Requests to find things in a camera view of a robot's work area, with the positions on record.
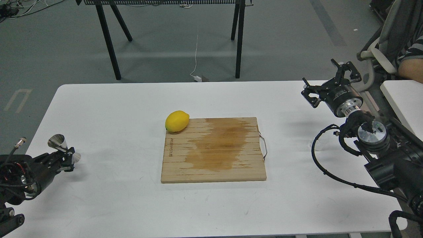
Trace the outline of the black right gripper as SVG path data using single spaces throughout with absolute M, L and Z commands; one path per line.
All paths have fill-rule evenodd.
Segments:
M 313 108 L 317 108 L 323 101 L 336 117 L 347 117 L 352 111 L 363 105 L 362 97 L 351 86 L 352 83 L 362 81 L 362 77 L 351 61 L 339 64 L 336 60 L 331 59 L 331 62 L 337 67 L 335 77 L 320 86 L 310 85 L 303 77 L 305 86 L 301 95 Z M 349 79 L 345 78 L 346 72 L 350 72 Z

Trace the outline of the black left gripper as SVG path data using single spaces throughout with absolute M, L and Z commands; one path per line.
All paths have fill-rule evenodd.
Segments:
M 55 173 L 72 172 L 75 148 L 58 149 L 32 158 L 29 155 L 1 155 L 1 205 L 20 205 L 32 200 L 53 181 Z

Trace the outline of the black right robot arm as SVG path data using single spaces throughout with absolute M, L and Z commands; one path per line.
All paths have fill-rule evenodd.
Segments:
M 393 238 L 401 238 L 397 225 L 398 218 L 412 220 L 422 228 L 423 182 L 422 182 L 422 141 L 396 118 L 384 117 L 376 119 L 372 113 L 362 110 L 363 98 L 351 86 L 362 80 L 361 74 L 352 62 L 338 64 L 331 59 L 337 72 L 333 78 L 322 85 L 305 83 L 301 95 L 316 108 L 325 102 L 334 116 L 346 118 L 343 125 L 331 124 L 314 138 L 311 144 L 311 155 L 316 166 L 324 175 L 359 188 L 364 191 L 392 196 L 405 202 L 412 213 L 393 211 L 389 217 L 389 225 Z M 365 168 L 376 187 L 348 182 L 326 170 L 317 160 L 315 145 L 317 140 L 327 131 L 333 130 L 340 146 L 351 155 L 363 156 L 367 160 Z

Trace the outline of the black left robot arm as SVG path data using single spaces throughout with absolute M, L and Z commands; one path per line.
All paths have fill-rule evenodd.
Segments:
M 71 172 L 81 155 L 73 147 L 68 147 L 62 134 L 52 136 L 47 144 L 55 149 L 32 158 L 29 155 L 16 155 L 15 151 L 26 142 L 22 137 L 7 155 L 0 156 L 0 233 L 1 237 L 22 226 L 23 214 L 15 214 L 6 203 L 19 205 L 25 200 L 36 198 L 61 171 Z

